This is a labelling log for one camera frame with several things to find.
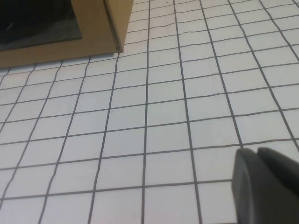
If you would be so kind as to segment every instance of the white grid paper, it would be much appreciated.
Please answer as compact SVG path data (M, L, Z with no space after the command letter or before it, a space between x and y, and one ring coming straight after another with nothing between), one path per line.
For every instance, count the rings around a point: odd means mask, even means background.
M236 223L237 148L299 161L297 21L135 0L124 53L0 70L0 223Z

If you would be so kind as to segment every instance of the gray plastic object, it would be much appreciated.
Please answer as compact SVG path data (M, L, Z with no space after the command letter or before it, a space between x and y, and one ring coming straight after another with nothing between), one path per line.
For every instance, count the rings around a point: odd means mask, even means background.
M299 224L299 165L268 148L239 149L232 190L239 224Z

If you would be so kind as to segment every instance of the grid square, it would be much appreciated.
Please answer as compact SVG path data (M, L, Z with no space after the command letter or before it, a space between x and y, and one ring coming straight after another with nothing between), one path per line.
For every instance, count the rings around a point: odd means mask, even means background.
M281 30L299 28L299 16L275 20Z
M4 77L0 89L24 86L30 72L7 75Z
M211 17L222 16L222 15L227 15L232 13L233 11L229 5L217 6L217 7L205 9L205 16L207 19Z
M235 115L278 110L268 89L229 94Z
M187 98L224 92L220 76L218 75L185 80L185 88Z
M18 102L36 99L46 99L51 86L51 83L25 86Z
M210 31L212 40L221 41L229 38L244 37L244 34L239 26L225 27Z
M178 34L181 35L183 33L188 32L205 32L206 31L206 23L204 20L196 20L191 22L178 23Z
M147 41L148 38L148 30L141 30L138 31L138 35L136 35L136 32L132 32L132 33L127 33L126 35L126 40L125 40L125 44L129 44L129 43L134 43L134 42L138 42L138 41Z
M95 194L92 224L139 224L141 220L141 189L116 190Z
M183 13L190 10L201 9L199 1L187 1L186 3L182 1L183 4L178 4L176 2L177 13Z
M223 73L257 68L257 63L251 53L229 55L218 58Z
M87 67L86 76L114 73L116 59L107 59L99 62L91 62Z
M262 67L298 62L289 47L261 50L256 52L255 55Z
M144 213L145 224L198 224L194 185L146 188Z
M146 69L118 72L115 78L115 88L146 84Z
M261 50L286 46L287 43L280 33L262 34L248 37L253 50Z
M120 54L120 57L130 56L132 54L138 54L147 51L147 40L138 43L128 43L124 46L124 52Z
M295 138L299 137L299 110L285 111L285 118Z
M33 131L31 139L43 139L65 136L71 115L41 118Z
M242 25L247 36L278 31L272 21L254 22Z
M298 15L298 8L293 4L289 6L279 6L275 8L268 8L267 11L271 14L273 19Z
M81 92L102 91L112 89L114 74L86 77Z
M188 113L190 120L230 116L228 101L224 94L188 99Z
M163 16L163 15L168 15L168 14L171 14L171 13L173 13L173 5L165 6L165 7L162 7L162 8L153 8L153 7L151 7L151 9L150 9L150 17L151 18L159 17L159 16Z
M22 158L20 166L55 163L59 157L64 139L31 141Z
M243 143L290 138L279 112L237 117L236 122Z
M149 83L160 83L181 78L179 63L149 68Z
M75 65L61 67L61 69L57 73L56 80L65 80L65 79L84 77L85 69L87 65L88 64L85 63L85 64L75 64Z
M84 223L88 220L92 194L50 196L42 224Z
M20 94L21 87L8 90L0 90L0 105L14 104Z
M241 24L249 22L257 22L262 20L269 20L267 12L264 10L258 10L254 12L240 13L237 15Z
M0 211L0 223L38 223L43 202L43 197L5 200Z
M71 124L70 134L102 132L105 130L107 111L77 113Z
M99 161L59 164L50 193L92 190Z
M7 189L7 197L44 195L54 172L54 165L19 168Z
M147 29L148 24L149 24L148 20L131 21L128 24L127 32L138 31L138 30L141 30L141 29Z
M184 33L179 36L179 42L181 47L189 44L203 44L209 43L210 37L207 31L197 33Z
M211 44L201 44L181 48L182 61L205 59L214 57Z
M149 4L147 2L140 2L138 4L133 4L132 13L136 11L143 11L148 9L149 9Z
M146 151L161 152L190 148L187 124L149 127Z
M150 104L148 106L148 125L160 125L182 121L186 121L186 110L183 100Z
M27 141L36 120L6 123L0 134L0 143Z
M169 35L176 35L176 25L171 24L167 27L154 27L150 29L149 38L158 38L158 37L164 37Z
M161 50L149 53L149 66L178 63L178 49Z
M80 94L76 112L108 109L111 91Z
M102 133L68 137L60 161L99 158L102 142Z
M193 147L224 146L238 143L231 118L190 123Z
M15 74L15 73L23 73L27 71L33 71L34 70L34 65L22 65L22 66L17 66L13 67L10 69L9 74Z
M290 44L298 44L299 43L299 30L287 30L283 32L284 36L288 40Z
M76 65L76 64L85 64L88 63L89 57L80 57L80 58L74 58L74 59L65 59L63 60L62 66L70 66L70 65Z
M282 109L299 107L297 100L299 94L298 85L273 88L273 92Z
M259 69L228 73L223 80L228 92L267 87Z
M149 85L149 103L182 98L184 98L182 81Z
M194 179L189 151L146 156L146 185L192 181Z
M152 4L150 5L150 9L154 9L154 8L161 8L161 7L165 7L165 6L169 6L169 5L173 5L173 3L170 1L170 2L164 2L164 1L153 1Z
M107 132L103 157L143 153L144 129Z
M170 15L164 15L161 17L154 17L150 19L149 26L152 27L159 27L159 26L168 26L175 22L174 14ZM143 29L146 29L148 27L148 22L146 22L146 25L143 27Z
M183 63L184 78L218 74L215 58Z
M48 99L42 117L73 113L77 96Z
M161 37L149 40L149 51L177 48L178 39L176 36Z
M203 224L236 223L231 182L198 185Z
M280 1L280 0L273 0L273 1L264 1L263 5L265 8L270 8L270 7L275 7L275 6L280 6L284 4L293 4L294 2L292 0L285 0L285 1Z
M147 65L147 53L120 57L117 63L117 71L130 69L143 69Z
M250 148L257 151L259 147L268 147L285 156L288 156L292 160L299 162L299 153L293 141L273 141L263 144L250 145Z
M108 130L144 126L145 106L111 109Z
M58 68L33 71L28 79L27 85L53 82Z
M37 118L45 100L18 103L8 117L8 121Z
M0 106L0 122L3 122L6 120L8 114L10 113L11 108L13 108L13 106L14 106L13 104Z
M16 167L25 145L26 143L17 143L0 146L0 168Z
M52 87L50 97L78 94L81 84L82 78L55 82Z
M194 21L194 20L203 20L203 19L204 17L201 10L177 13L178 23L184 23L184 22Z
M142 185L143 156L104 159L97 189L124 188Z
M216 42L214 47L217 56L250 51L245 38Z
M137 21L137 20L146 20L148 19L149 15L144 13L144 11L140 12L132 12L130 16L130 22Z
M235 13L263 9L263 6L258 1L246 1L233 4Z
M14 170L13 169L7 169L7 170L1 170L0 171L0 196L2 198L3 193L5 191L5 188L8 184L8 182L11 180L13 176Z
M145 92L145 86L114 90L111 107L145 104Z
M209 148L194 151L197 181L231 179L238 147Z
M61 65L62 65L62 61L38 63L36 64L35 70L46 70L46 69L58 68Z
M238 25L234 15L214 17L206 20L210 29Z
M263 69L270 86L299 83L298 71L299 64L275 66Z
M219 5L223 5L223 3L226 3L226 1L218 0L218 1L202 1L202 6L204 9L216 7Z

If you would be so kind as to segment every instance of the brown cardboard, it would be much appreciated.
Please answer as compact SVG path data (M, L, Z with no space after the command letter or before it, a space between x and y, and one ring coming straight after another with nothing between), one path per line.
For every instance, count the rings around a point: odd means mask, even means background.
M82 39L0 52L0 68L123 52L133 0L71 0Z

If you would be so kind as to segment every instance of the grid line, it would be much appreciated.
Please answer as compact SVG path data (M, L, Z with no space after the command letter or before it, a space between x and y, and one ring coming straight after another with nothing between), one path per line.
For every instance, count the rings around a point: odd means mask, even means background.
M149 98L149 47L150 47L150 10L151 0L149 0L149 15L148 15L148 39L147 39L147 54L146 54L146 90L145 90L145 113L144 113L144 140L143 140L143 166L142 166L142 197L141 197L141 224L144 224L145 219L145 175L146 175L146 146L147 146L147 126L148 126L148 98Z
M253 49L252 49L252 46L251 46L251 44L250 44L250 42L249 42L249 40L248 40L248 38L247 38L247 36L246 36L246 33L245 33L245 31L244 31L242 25L240 24L240 21L239 21L237 15L235 14L235 10L234 10L234 8L232 7L232 5L231 5L231 3L230 3L229 0L228 0L228 3L229 3L229 5L230 5L230 7L231 7L231 9L232 9L232 11L233 11L233 13L234 13L234 15L235 15L235 18L236 18L236 20L237 20L237 22L238 22L238 24L239 24L239 27L241 28L241 30L242 30L242 32L243 32L243 34L244 34L245 40L246 40L246 42L247 42L247 44L248 44L248 46L249 46L249 48L250 48L250 51L251 51L251 53L252 53L252 56L254 57L254 60L256 61L257 65L258 65L258 67L259 67L259 69L260 69L260 71L261 71L261 74L262 74L262 76L263 76L263 79L264 79L264 81L266 82L266 84L267 84L267 86L268 86L268 89L269 89L269 91L270 91L270 93L271 93L271 95L272 95L272 98L273 98L273 100L275 101L275 104L277 105L277 107L278 107L278 109L279 109L279 112L280 112L280 114L281 114L281 117L282 117L282 119L284 120L285 126L286 126L286 128L288 129L288 132L289 132L289 134L290 134L290 136L291 136L291 139L293 140L293 142L294 142L294 144L295 144L297 150L299 151L299 145L298 145L297 141L295 140L295 137L294 137L294 135L293 135L293 133L292 133L292 131L291 131L291 128L290 128L290 126L289 126L289 124L288 124L288 122L287 122L287 120L286 120L286 118L285 118L285 115L284 115L284 113L283 113L283 111L282 111L282 109L281 109L281 106L279 105L279 103L278 103L278 101L277 101L277 99L276 99L276 97L275 97L275 95L274 95L274 92L273 92L273 90L272 90L272 87L271 87L271 85L269 84L269 82L268 82L268 80L267 80L267 77L266 77L266 75L265 75L264 72L263 72L263 69L262 69L262 67L261 67L261 65L260 65L260 63L259 63L259 61L258 61L258 59L257 59L257 57L256 57L256 55L255 55L255 53L254 53L254 51L253 51Z
M206 17L205 16L205 12L204 10L202 10L202 14L204 16L204 18ZM230 100L229 100L229 96L228 96L228 92L227 92L227 89L226 89L226 86L225 86L225 82L224 82L224 79L223 79L223 76L222 76L222 71L220 69L220 65L219 65L219 62L218 62L218 57L217 57L217 54L216 54L216 50L215 50L215 47L214 47L214 44L213 44L213 39L212 39L212 36L211 36L211 32L209 30L209 26L208 26L208 23L207 21L205 20L205 23L206 23L206 29L207 29L207 32L209 34L209 38L210 38L210 41L211 41L211 45L212 45L212 49L213 49L213 53L214 53L214 57L215 57L215 61L216 61L216 64L217 64L217 68L218 68L218 72L219 72L219 75L220 75L220 79L221 79L221 82L222 82L222 86L223 86L223 90L225 92L225 97L227 99L227 102L228 102L228 107L229 107L229 110L230 110L230 114L232 116L232 120L234 122L234 126L235 126L235 132L236 132L236 135L238 137L238 140L239 140L239 144L240 144L240 147L243 148L243 143L242 143L242 139L241 139L241 136L240 136L240 133L239 133L239 129L238 129L238 126L237 126L237 122L235 120L235 115L234 115L234 112L233 112L233 108L232 108L232 105L230 103Z
M109 107L108 107L108 112L107 112L107 118L106 118L106 123L105 123L105 130L104 130L104 135L103 135L103 141L102 141L102 146L100 150L100 157L99 157L99 163L98 163L98 169L97 173L94 178L94 184L93 184L93 196L92 196L92 201L90 205L90 210L89 210L89 216L88 216L88 224L91 222L92 214L93 214L93 205L94 205L94 199L95 199L95 190L97 188L97 181L99 177L99 172L100 172L100 166L101 166L101 161L102 161L102 156L103 156L103 151L104 151L104 145L105 145L105 140L106 140L106 134L107 134L107 128L108 128L108 122L109 122L109 115L111 111L111 104L112 104L112 97L113 97L113 91L114 91L114 85L115 85L115 79L116 79L116 72L117 72L117 62L119 59L120 53L118 53L116 62L115 62L115 72L114 72L114 78L113 78L113 83L112 83L112 90L111 90L111 95L110 95L110 100L109 100Z
M61 156L62 156L62 153L64 151L64 146L65 146L65 143L66 143L66 139L68 137L68 134L69 134L69 131L70 131L70 128L71 128L71 124L72 124L72 121L73 121L73 118L74 118L74 115L75 115L75 111L76 111L76 108L77 108L77 105L78 105L78 101L79 101L79 97L80 97L80 93L81 93L81 90L82 90L82 86L83 86L83 82L84 82L84 79L86 77L86 72L87 72L87 67L90 63L90 60L91 58L89 57L89 60L88 60L88 63L86 65L86 68L85 68L85 74L84 74L84 77L82 78L82 81L81 81L81 85L80 85L80 89L79 89L79 93L78 93L78 96L77 96L77 99L76 99L76 103L75 103L75 106L74 106L74 110L73 110L73 113L71 115L71 120L70 120L70 123L68 125L68 128L67 128L67 131L66 131L66 135L65 135L65 138L64 138L64 141L63 141L63 144L62 144L62 147L61 147L61 150L60 150L60 154L59 154L59 157L57 159L57 162L55 164L55 168L54 168L54 172L53 172L53 175L49 181L49 184L48 184L48 187L47 187L47 194L49 194L49 191L50 191L50 188L51 188L51 185L52 185L52 182L53 182L53 179L56 175L56 172L57 172L57 168L58 168L58 163L60 162L60 159L61 159ZM42 219L43 219L43 215L44 215L44 211L45 211L45 208L46 208L46 204L47 204L47 200L48 200L48 197L46 196L45 199L44 199L44 202L43 202L43 209L41 211L41 214L40 214L40 217L39 217L39 220L38 220L38 224L40 224L42 222Z
M179 35L178 35L178 23L177 23L177 13L176 13L175 0L173 0L173 10L174 10L175 23L176 23L176 32L177 32L177 41L178 41L178 56L179 56L181 76L182 76L182 86L183 86L183 94L184 94L186 122L187 122L187 128L188 128L188 139L189 139L189 146L190 146L192 172L193 172L194 182L197 182L196 167L195 167L195 160L194 160L194 153L193 153L193 143L192 143L192 137L191 137L190 121L189 121L188 104L187 104L187 99L186 99L187 96L186 96L186 87L185 87L185 80L184 80L184 71L183 71L181 47L180 47L180 41L179 41ZM194 190L195 190L195 197L196 197L196 204L197 204L198 219L199 219L199 223L201 224L202 223L202 215L201 215L201 209L200 209L200 198L199 198L198 187L197 187L196 184L194 185Z
M183 185L194 185L194 184L205 184L205 183L221 183L221 182L231 182L231 179L220 179L212 181L198 181L198 182L181 182L181 183L164 183L164 184L152 184L146 185L144 188L157 188L157 187L170 187L170 186L183 186ZM47 195L32 195L32 196L18 196L18 197L7 197L2 198L1 200L16 200L16 199L25 199L25 198L37 198L37 197L49 197L49 196L64 196L64 195L75 195L75 194L87 194L87 193L98 193L98 192L107 192L107 191L117 191L117 190L129 190L129 189L142 189L143 186L131 186L131 187L122 187L122 188L109 188L109 189L98 189L98 190L84 190L84 191L73 191L73 192L63 192L63 193L53 193Z

